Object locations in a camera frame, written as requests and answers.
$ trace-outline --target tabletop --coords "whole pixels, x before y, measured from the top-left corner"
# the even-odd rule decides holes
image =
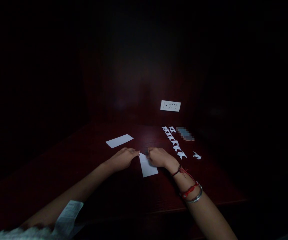
[[[125,134],[134,139],[115,148],[105,143]],[[178,133],[172,134],[187,158],[180,159],[161,127],[89,123],[0,182],[0,230],[23,223],[123,147],[146,155],[150,146],[164,148],[216,205],[246,200],[199,139],[186,142]],[[202,159],[194,158],[193,151]],[[135,157],[129,168],[113,174],[89,197],[77,222],[185,211],[170,174],[163,168],[158,172],[143,178],[139,157]]]

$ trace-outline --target smartphone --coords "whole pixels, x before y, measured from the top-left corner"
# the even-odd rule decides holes
[[[185,141],[195,141],[195,137],[193,137],[189,131],[186,130],[185,127],[177,127],[176,131],[181,135],[181,137],[185,140]]]

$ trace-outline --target left hand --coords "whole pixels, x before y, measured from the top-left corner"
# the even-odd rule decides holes
[[[113,172],[118,172],[128,168],[132,159],[139,155],[140,151],[135,151],[134,148],[122,148],[105,163],[112,168]]]

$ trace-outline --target table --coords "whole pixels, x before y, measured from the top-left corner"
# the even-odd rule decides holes
[[[134,139],[116,148],[105,142],[124,134]],[[184,141],[172,133],[187,155],[182,160],[161,127],[89,123],[0,182],[0,230],[15,228],[123,147],[147,154],[164,148],[201,183],[216,205],[247,200],[201,141]],[[193,158],[193,151],[202,156]],[[95,223],[138,215],[186,211],[169,173],[143,178],[139,158],[107,179],[86,201],[77,222]]]

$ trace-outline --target wall outlet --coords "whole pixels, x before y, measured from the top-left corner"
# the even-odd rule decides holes
[[[164,111],[179,112],[180,107],[181,107],[180,102],[171,102],[171,101],[165,101],[165,100],[162,100],[161,102],[161,110],[164,110]]]

